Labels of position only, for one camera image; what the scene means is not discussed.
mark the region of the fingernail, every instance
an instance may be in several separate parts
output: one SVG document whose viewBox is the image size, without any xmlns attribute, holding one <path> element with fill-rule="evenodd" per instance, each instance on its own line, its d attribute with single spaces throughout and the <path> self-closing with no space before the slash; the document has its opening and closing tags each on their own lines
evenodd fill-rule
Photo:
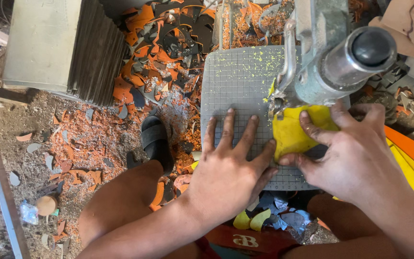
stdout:
<svg viewBox="0 0 414 259">
<path fill-rule="evenodd" d="M 281 165 L 289 165 L 290 164 L 290 160 L 288 160 L 288 158 L 282 158 L 279 161 L 279 164 L 281 164 Z"/>
</svg>

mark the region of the small wooden disc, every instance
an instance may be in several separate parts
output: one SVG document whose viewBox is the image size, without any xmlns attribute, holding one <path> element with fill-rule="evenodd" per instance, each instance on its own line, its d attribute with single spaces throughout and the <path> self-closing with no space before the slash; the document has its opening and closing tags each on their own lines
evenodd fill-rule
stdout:
<svg viewBox="0 0 414 259">
<path fill-rule="evenodd" d="M 43 196 L 36 201 L 38 215 L 47 216 L 57 209 L 57 200 L 49 195 Z"/>
</svg>

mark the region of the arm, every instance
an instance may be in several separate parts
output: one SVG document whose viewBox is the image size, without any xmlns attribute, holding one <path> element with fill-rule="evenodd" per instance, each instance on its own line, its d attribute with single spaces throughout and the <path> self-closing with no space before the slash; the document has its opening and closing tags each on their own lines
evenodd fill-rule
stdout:
<svg viewBox="0 0 414 259">
<path fill-rule="evenodd" d="M 300 114 L 302 129 L 327 145 L 326 155 L 311 160 L 291 153 L 280 164 L 300 168 L 308 183 L 359 207 L 401 251 L 414 257 L 414 191 L 392 155 L 384 133 L 382 105 L 353 106 L 349 112 L 338 102 L 330 109 L 340 131 L 322 130 L 307 112 Z"/>
<path fill-rule="evenodd" d="M 190 187 L 180 198 L 146 217 L 128 223 L 87 246 L 78 258 L 159 258 L 235 217 L 254 201 L 277 173 L 268 168 L 276 142 L 268 142 L 252 161 L 246 155 L 259 118 L 252 116 L 235 148 L 234 110 L 228 110 L 220 144 L 214 147 L 215 118 L 204 136 L 201 160 Z"/>
</svg>

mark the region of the plastic bag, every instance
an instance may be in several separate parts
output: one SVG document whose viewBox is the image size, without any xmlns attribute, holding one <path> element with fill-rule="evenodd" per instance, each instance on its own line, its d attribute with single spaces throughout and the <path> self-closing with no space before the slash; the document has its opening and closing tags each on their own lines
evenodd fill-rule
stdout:
<svg viewBox="0 0 414 259">
<path fill-rule="evenodd" d="M 22 204 L 20 205 L 20 214 L 22 215 L 23 221 L 33 225 L 38 224 L 38 208 L 36 206 L 28 204 L 27 200 L 23 200 Z"/>
</svg>

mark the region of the left hand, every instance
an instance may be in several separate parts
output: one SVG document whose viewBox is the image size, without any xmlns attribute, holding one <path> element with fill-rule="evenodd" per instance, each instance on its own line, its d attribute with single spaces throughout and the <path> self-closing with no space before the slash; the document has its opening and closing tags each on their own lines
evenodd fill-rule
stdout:
<svg viewBox="0 0 414 259">
<path fill-rule="evenodd" d="M 250 117 L 242 138 L 235 148 L 232 147 L 234 114 L 233 109 L 228 110 L 217 148 L 214 147 L 217 120 L 210 118 L 201 159 L 193 172 L 190 187 L 180 197 L 188 199 L 190 206 L 199 211 L 202 221 L 215 226 L 235 217 L 255 201 L 278 171 L 269 167 L 276 150 L 273 139 L 255 159 L 246 159 L 255 140 L 258 116 Z"/>
</svg>

